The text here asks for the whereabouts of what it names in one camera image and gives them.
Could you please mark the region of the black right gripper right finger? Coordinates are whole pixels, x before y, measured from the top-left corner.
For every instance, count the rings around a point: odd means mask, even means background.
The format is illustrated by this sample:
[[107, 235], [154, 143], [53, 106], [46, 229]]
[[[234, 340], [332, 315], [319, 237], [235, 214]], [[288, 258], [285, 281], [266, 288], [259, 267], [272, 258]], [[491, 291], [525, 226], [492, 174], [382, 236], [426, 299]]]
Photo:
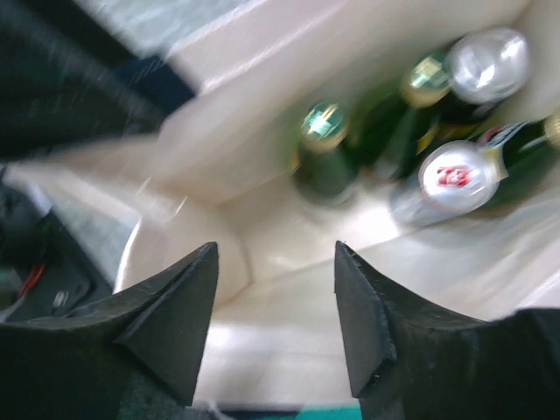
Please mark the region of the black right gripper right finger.
[[361, 259], [341, 241], [335, 245], [334, 291], [351, 393], [362, 398], [396, 362], [396, 345]]

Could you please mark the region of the beige canvas tote bag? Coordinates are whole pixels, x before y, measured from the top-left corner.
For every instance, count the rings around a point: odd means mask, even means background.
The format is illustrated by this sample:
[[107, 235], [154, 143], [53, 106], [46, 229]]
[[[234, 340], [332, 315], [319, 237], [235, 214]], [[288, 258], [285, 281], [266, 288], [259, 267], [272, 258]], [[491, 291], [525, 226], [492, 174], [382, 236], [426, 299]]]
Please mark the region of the beige canvas tote bag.
[[220, 277], [195, 400], [353, 403], [334, 296], [344, 242], [412, 291], [479, 319], [559, 303], [559, 188], [415, 232], [389, 214], [389, 187], [363, 179], [344, 206], [293, 189], [290, 140], [315, 101], [359, 109], [431, 48], [511, 25], [532, 74], [493, 123], [559, 103], [556, 1], [84, 1], [137, 53], [161, 51], [196, 88], [158, 135], [18, 165], [44, 187], [118, 289], [205, 242]]

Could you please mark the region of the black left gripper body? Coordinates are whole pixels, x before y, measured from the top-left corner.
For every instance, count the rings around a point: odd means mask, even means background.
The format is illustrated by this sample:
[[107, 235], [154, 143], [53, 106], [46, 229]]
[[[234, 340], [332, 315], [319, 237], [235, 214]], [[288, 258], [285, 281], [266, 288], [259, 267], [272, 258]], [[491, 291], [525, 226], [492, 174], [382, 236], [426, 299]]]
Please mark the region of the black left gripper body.
[[154, 134], [194, 96], [160, 55], [136, 56], [74, 1], [1, 3], [4, 158]]

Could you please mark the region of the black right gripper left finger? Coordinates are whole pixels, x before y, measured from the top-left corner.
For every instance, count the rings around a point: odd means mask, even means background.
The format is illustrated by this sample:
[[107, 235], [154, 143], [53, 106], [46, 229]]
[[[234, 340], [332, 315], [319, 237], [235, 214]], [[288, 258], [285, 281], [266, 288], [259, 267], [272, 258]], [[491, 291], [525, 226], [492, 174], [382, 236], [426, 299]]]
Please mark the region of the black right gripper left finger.
[[208, 242], [182, 261], [155, 301], [115, 343], [133, 356], [177, 403], [189, 406], [200, 371], [218, 283], [218, 244]]

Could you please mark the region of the green glass bottle gold cap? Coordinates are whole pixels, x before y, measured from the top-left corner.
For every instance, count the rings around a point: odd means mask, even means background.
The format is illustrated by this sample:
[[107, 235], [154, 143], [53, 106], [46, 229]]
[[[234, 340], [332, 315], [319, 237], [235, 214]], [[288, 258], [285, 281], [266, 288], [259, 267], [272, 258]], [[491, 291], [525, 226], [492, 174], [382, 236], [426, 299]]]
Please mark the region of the green glass bottle gold cap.
[[307, 200], [340, 205], [353, 195], [358, 167], [348, 149], [348, 131], [347, 116], [335, 101], [317, 102], [306, 111], [290, 170], [294, 186]]

